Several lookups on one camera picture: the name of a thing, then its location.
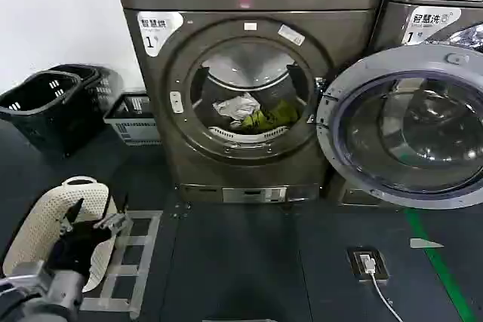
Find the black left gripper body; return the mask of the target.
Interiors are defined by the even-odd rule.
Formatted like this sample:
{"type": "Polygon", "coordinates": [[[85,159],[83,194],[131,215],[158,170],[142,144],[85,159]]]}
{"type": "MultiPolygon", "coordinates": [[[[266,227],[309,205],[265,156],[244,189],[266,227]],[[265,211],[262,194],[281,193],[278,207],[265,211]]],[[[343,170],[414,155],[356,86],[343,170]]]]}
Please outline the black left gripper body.
{"type": "Polygon", "coordinates": [[[95,248],[112,237],[108,228],[95,228],[95,224],[95,221],[77,222],[70,232],[61,235],[48,255],[48,269],[75,271],[88,277],[95,248]]]}

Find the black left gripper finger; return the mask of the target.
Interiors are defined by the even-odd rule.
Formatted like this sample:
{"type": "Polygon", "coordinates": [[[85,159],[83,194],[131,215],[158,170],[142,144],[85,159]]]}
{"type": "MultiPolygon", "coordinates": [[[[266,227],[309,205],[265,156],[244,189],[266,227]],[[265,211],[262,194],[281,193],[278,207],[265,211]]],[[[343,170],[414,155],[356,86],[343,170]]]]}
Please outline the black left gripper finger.
{"type": "Polygon", "coordinates": [[[82,209],[84,198],[80,198],[75,204],[68,208],[63,218],[60,219],[60,233],[67,233],[73,230],[73,224],[82,209]]]}
{"type": "Polygon", "coordinates": [[[128,195],[119,212],[105,216],[94,224],[94,229],[124,229],[128,225],[128,195]]]}

